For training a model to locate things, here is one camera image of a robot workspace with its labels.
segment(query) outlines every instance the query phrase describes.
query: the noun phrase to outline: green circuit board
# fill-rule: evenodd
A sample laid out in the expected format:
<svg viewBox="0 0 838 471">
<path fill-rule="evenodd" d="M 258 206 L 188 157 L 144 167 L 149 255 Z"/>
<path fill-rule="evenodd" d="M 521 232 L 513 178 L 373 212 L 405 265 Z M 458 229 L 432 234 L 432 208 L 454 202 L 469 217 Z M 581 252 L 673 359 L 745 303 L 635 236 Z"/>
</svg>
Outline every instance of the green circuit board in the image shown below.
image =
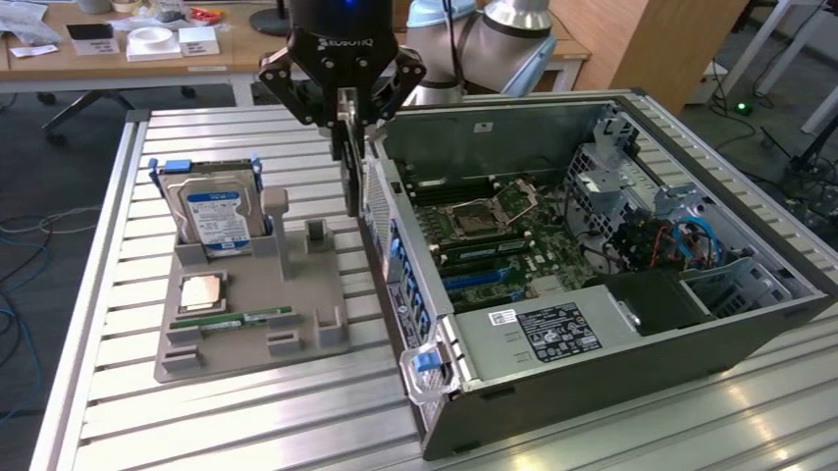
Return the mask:
<svg viewBox="0 0 838 471">
<path fill-rule="evenodd" d="M 490 197 L 414 206 L 444 285 L 489 280 L 446 285 L 454 312 L 577 289 L 597 273 L 560 223 L 556 200 L 523 178 L 497 183 Z"/>
</svg>

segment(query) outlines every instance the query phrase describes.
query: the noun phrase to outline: motherboard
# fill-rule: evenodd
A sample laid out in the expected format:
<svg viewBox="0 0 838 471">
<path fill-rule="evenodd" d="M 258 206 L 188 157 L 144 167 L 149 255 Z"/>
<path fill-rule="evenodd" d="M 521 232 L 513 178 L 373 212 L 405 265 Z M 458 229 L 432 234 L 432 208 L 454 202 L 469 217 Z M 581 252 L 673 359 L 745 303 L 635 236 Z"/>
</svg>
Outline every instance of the motherboard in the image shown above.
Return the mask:
<svg viewBox="0 0 838 471">
<path fill-rule="evenodd" d="M 593 267 L 532 176 L 412 185 L 410 201 L 453 312 L 580 288 Z"/>
</svg>

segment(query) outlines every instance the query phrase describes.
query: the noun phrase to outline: black cylinder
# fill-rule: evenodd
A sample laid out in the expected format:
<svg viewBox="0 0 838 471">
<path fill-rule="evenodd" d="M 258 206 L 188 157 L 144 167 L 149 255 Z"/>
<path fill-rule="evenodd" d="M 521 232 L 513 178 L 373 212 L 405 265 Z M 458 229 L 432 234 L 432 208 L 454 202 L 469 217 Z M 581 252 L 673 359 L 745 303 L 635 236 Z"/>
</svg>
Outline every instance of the black cylinder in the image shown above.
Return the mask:
<svg viewBox="0 0 838 471">
<path fill-rule="evenodd" d="M 368 39 L 392 29 L 392 0 L 285 0 L 293 27 L 329 39 Z"/>
</svg>

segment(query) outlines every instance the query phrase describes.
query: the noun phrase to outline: wooden desk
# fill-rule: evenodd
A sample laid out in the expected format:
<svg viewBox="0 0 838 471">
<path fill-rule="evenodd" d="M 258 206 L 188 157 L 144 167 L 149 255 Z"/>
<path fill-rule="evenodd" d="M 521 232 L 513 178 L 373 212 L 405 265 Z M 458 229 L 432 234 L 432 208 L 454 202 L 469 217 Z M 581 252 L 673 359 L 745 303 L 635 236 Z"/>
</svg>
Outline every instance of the wooden desk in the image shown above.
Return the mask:
<svg viewBox="0 0 838 471">
<path fill-rule="evenodd" d="M 14 36 L 0 38 L 0 93 L 67 91 L 89 89 L 142 88 L 153 86 L 224 83 L 233 89 L 237 106 L 252 106 L 249 85 L 257 72 L 258 58 L 285 46 L 285 39 L 264 35 L 248 24 L 249 15 L 266 5 L 225 5 L 213 7 L 226 13 L 230 26 L 218 32 L 221 54 L 165 61 L 128 62 L 124 56 L 125 32 L 116 33 L 118 54 L 78 56 L 69 42 L 65 25 L 104 23 L 126 17 L 114 12 L 102 15 L 82 13 L 73 4 L 50 4 L 43 22 L 61 34 L 58 51 L 42 56 L 15 58 L 9 47 L 22 44 Z M 553 60 L 547 67 L 539 89 L 569 90 L 588 50 L 571 38 L 553 21 L 559 38 Z"/>
<path fill-rule="evenodd" d="M 671 113 L 695 91 L 745 0 L 549 0 L 593 52 L 576 89 L 643 88 Z"/>
</svg>

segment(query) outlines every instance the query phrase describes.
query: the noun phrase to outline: white table leg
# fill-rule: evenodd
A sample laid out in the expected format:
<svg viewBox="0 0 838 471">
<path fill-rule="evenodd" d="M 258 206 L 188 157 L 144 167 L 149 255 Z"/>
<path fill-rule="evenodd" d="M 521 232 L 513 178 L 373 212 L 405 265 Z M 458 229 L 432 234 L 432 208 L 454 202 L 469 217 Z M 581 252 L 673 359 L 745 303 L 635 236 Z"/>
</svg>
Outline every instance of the white table leg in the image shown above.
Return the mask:
<svg viewBox="0 0 838 471">
<path fill-rule="evenodd" d="M 828 94 L 816 110 L 813 110 L 813 113 L 811 113 L 811 116 L 800 127 L 800 131 L 808 134 L 816 133 L 823 121 L 825 121 L 825 118 L 833 111 L 838 111 L 838 86 L 835 86 L 835 89 Z"/>
<path fill-rule="evenodd" d="M 761 46 L 768 40 L 771 32 L 773 32 L 773 29 L 776 29 L 776 25 L 785 16 L 785 12 L 788 12 L 788 9 L 791 8 L 791 5 L 793 3 L 796 3 L 795 0 L 779 0 L 779 3 L 776 4 L 776 7 L 773 7 L 773 11 L 771 12 L 771 16 L 764 21 L 764 25 L 761 25 L 761 28 L 756 32 L 753 39 L 747 45 L 747 49 L 744 49 L 741 56 L 737 58 L 737 61 L 735 62 L 731 71 L 728 72 L 728 76 L 721 82 L 721 90 L 724 91 L 724 94 L 731 93 L 735 83 L 741 77 L 741 74 L 744 74 L 747 66 L 749 66 L 753 57 L 756 57 L 759 49 L 761 49 Z"/>
<path fill-rule="evenodd" d="M 236 98 L 236 106 L 252 106 L 252 92 L 249 85 L 252 84 L 250 74 L 236 74 L 230 76 L 230 88 L 233 89 L 233 97 Z"/>
<path fill-rule="evenodd" d="M 579 76 L 581 61 L 561 61 L 561 66 L 556 70 L 555 81 L 552 82 L 552 91 L 571 91 Z"/>
<path fill-rule="evenodd" d="M 783 53 L 779 60 L 776 61 L 776 64 L 771 68 L 771 71 L 764 77 L 764 80 L 759 82 L 759 88 L 756 88 L 756 93 L 759 93 L 760 95 L 768 94 L 768 91 L 771 91 L 771 87 L 776 83 L 776 80 L 788 68 L 791 61 L 793 61 L 797 53 L 800 52 L 800 49 L 803 49 L 803 46 L 805 46 L 808 39 L 813 35 L 813 32 L 820 27 L 823 20 L 828 16 L 829 14 L 821 10 L 813 14 L 813 17 L 811 17 L 811 20 L 808 20 L 808 23 L 805 23 L 803 29 L 800 29 L 800 32 L 795 37 L 795 41 L 788 46 L 788 49 L 785 49 L 785 52 Z"/>
</svg>

